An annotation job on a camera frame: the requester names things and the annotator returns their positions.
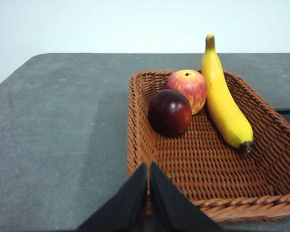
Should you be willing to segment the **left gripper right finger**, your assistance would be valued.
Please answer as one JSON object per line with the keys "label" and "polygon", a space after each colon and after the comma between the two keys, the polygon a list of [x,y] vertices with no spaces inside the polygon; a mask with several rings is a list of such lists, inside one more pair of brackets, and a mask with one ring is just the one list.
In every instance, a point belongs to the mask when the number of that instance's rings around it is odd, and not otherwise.
{"label": "left gripper right finger", "polygon": [[155,162],[150,164],[150,198],[154,216],[167,232],[220,231],[220,226],[189,201]]}

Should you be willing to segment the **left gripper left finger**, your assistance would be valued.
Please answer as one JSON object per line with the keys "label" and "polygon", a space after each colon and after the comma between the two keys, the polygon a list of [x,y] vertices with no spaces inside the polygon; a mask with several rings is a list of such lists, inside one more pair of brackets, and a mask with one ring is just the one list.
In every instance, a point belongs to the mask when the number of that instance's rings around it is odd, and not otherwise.
{"label": "left gripper left finger", "polygon": [[78,232],[131,232],[147,203],[147,166],[142,163],[111,199],[83,222]]}

